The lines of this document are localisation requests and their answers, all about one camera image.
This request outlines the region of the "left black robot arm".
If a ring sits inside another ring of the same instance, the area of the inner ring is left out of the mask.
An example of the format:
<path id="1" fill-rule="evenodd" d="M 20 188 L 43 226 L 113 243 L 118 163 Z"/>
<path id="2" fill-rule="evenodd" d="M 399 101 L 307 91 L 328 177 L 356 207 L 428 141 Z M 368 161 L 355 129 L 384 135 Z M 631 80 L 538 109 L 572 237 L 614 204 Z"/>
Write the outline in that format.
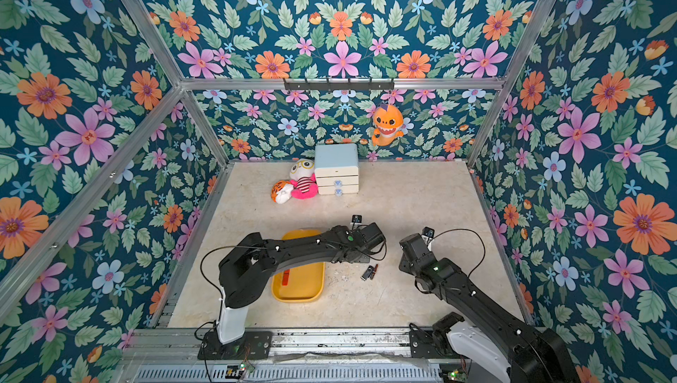
<path id="1" fill-rule="evenodd" d="M 318 235 L 288 240 L 250 233 L 219 263 L 219 343 L 243 337 L 249 306 L 278 273 L 315 263 L 368 263 L 384 249 L 386 237 L 375 223 L 355 228 L 337 225 Z"/>

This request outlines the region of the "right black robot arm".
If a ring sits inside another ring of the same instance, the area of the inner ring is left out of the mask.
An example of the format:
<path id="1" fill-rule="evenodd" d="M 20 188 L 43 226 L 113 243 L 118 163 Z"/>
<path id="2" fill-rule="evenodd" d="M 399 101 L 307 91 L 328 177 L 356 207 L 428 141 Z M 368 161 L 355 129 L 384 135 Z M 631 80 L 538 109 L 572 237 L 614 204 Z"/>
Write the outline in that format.
<path id="1" fill-rule="evenodd" d="M 437 259 L 421 234 L 400 241 L 400 270 L 417 289 L 451 305 L 455 312 L 434 328 L 458 355 L 469 358 L 500 382 L 578 382 L 566 342 L 511 314 L 476 286 L 448 258 Z"/>

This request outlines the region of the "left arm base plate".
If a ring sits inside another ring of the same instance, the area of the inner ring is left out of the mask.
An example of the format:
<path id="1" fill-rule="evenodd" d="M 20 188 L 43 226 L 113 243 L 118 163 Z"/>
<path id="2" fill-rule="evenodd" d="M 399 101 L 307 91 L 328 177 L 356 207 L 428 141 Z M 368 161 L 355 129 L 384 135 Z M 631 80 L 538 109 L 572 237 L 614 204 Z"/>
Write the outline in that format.
<path id="1" fill-rule="evenodd" d="M 234 342 L 222 344 L 215 330 L 203 336 L 197 358 L 199 360 L 259 360 L 269 357 L 273 333 L 269 331 L 246 331 Z"/>

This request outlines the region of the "yellow plastic storage tray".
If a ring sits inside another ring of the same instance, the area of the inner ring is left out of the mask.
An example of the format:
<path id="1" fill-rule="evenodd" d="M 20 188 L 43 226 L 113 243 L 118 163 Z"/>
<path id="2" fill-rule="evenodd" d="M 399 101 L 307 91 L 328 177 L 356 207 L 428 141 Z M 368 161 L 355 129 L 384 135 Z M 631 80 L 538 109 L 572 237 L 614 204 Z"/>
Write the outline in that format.
<path id="1" fill-rule="evenodd" d="M 319 298 L 324 291 L 325 264 L 316 262 L 290 271 L 288 286 L 283 287 L 282 275 L 273 277 L 272 295 L 282 303 L 308 303 Z"/>

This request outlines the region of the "red usb flash drive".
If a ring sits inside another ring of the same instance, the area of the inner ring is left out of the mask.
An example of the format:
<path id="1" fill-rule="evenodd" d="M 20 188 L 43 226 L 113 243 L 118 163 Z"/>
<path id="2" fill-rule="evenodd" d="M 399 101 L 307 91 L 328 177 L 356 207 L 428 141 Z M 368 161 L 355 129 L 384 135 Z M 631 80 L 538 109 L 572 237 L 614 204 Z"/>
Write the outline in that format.
<path id="1" fill-rule="evenodd" d="M 281 283 L 281 285 L 282 285 L 283 287 L 288 286 L 288 283 L 289 283 L 289 277 L 290 277 L 290 271 L 289 271 L 289 270 L 286 270 L 286 271 L 283 273 L 283 275 L 282 275 L 282 283 Z"/>

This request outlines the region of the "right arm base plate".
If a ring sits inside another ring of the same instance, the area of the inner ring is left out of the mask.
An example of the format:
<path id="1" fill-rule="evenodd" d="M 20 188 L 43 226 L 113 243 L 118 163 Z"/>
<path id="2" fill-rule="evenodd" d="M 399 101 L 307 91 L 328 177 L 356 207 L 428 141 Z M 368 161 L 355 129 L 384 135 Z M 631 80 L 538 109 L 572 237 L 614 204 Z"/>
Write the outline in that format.
<path id="1" fill-rule="evenodd" d="M 442 333 L 433 328 L 419 327 L 414 323 L 408 325 L 409 346 L 412 358 L 425 359 L 460 359 L 460 354 L 453 351 Z"/>

